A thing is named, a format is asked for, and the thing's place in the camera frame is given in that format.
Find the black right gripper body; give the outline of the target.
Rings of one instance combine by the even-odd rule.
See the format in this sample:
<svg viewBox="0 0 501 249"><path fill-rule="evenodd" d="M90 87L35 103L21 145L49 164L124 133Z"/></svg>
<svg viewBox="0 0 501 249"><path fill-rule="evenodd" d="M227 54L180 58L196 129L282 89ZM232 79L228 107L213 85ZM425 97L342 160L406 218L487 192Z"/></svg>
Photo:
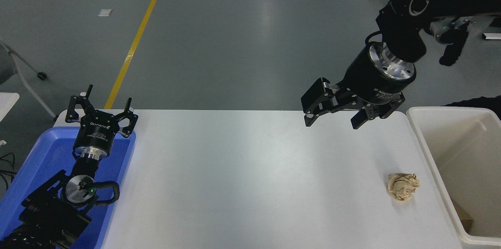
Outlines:
<svg viewBox="0 0 501 249"><path fill-rule="evenodd" d="M366 102L382 105L415 78L413 63L401 60L386 45L367 45L349 65L339 86Z"/></svg>

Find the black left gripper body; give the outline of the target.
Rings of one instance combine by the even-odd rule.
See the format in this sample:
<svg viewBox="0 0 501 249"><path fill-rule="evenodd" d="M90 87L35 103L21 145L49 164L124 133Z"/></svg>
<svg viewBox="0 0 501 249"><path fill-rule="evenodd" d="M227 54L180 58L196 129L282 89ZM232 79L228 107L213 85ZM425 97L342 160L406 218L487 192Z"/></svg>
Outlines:
<svg viewBox="0 0 501 249"><path fill-rule="evenodd" d="M82 117L73 148L111 149L118 130L118 121L113 114L97 110Z"/></svg>

